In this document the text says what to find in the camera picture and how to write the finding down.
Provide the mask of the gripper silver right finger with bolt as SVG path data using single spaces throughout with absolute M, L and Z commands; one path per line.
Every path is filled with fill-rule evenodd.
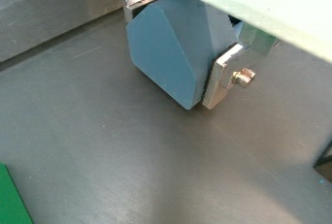
M 211 110 L 226 98 L 234 85 L 246 88 L 256 73 L 250 67 L 270 53 L 276 39 L 244 22 L 234 25 L 235 43 L 216 57 L 206 83 L 201 105 Z

